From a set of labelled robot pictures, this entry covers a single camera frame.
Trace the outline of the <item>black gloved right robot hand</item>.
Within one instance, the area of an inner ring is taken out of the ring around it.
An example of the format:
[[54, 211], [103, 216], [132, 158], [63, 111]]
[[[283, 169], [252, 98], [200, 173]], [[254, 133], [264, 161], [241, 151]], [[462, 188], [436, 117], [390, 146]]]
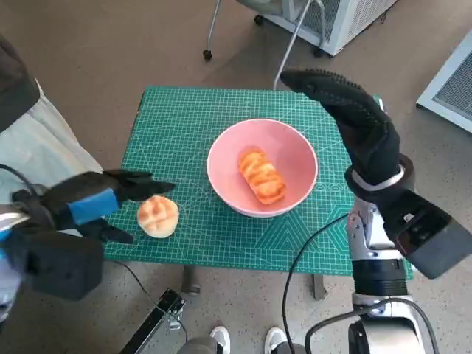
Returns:
[[280, 80], [320, 103], [334, 118], [353, 169], [366, 183], [377, 185], [398, 173], [400, 137], [360, 85], [322, 69], [286, 69]]

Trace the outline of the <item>black left robot hand blue tape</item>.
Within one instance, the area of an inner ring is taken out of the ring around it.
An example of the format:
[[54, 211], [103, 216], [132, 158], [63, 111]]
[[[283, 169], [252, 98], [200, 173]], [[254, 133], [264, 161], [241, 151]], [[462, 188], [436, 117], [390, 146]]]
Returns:
[[58, 230], [73, 229], [102, 243], [132, 244], [132, 235], [105, 218], [119, 211], [125, 201], [145, 201], [174, 188], [173, 183], [154, 180], [149, 172], [89, 171], [53, 186], [40, 197], [40, 202]]

